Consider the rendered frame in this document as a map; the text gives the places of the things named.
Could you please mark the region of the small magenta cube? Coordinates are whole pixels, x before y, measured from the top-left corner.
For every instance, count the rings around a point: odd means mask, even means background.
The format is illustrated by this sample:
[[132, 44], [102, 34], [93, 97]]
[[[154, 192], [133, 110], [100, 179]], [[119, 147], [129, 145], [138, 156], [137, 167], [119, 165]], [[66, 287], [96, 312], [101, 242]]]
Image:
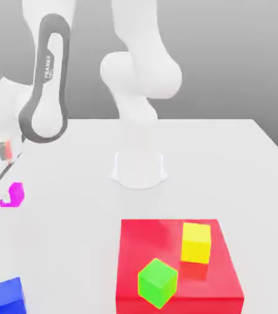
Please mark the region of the small magenta cube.
[[24, 200], [24, 188], [22, 182], [14, 182], [10, 185], [4, 197], [0, 200], [1, 207], [19, 207]]

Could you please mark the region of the small blue cube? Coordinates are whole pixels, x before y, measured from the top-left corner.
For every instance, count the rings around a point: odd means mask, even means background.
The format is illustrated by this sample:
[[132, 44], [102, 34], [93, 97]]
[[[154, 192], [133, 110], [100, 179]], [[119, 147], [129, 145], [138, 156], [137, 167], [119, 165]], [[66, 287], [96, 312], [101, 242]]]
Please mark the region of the small blue cube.
[[0, 282], [0, 314], [27, 314], [20, 277]]

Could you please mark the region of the small green cube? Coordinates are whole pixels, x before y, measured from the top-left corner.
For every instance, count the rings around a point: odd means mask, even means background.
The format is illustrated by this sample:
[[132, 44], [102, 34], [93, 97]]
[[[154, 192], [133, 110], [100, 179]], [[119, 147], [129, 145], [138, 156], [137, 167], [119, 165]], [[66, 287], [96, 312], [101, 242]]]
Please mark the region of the small green cube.
[[159, 310], [178, 287], [178, 271], [157, 258], [139, 271], [137, 279], [138, 295]]

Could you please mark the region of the small yellow cube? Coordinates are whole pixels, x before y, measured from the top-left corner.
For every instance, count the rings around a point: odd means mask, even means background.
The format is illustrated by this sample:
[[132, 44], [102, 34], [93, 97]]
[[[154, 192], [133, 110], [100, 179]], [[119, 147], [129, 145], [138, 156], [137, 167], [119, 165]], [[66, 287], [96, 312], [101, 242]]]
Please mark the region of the small yellow cube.
[[182, 226], [181, 261], [209, 264], [210, 254], [210, 225], [184, 222]]

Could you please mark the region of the large red box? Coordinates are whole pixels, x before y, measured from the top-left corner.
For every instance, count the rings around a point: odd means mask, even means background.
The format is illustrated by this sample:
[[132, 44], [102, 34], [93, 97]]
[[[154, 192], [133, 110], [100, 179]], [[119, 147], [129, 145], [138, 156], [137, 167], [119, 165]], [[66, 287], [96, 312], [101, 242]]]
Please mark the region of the large red box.
[[[241, 314], [244, 294], [217, 220], [209, 264], [181, 261], [184, 220], [122, 220], [116, 314]], [[138, 295], [138, 273], [154, 258], [178, 271], [175, 295], [158, 309]]]

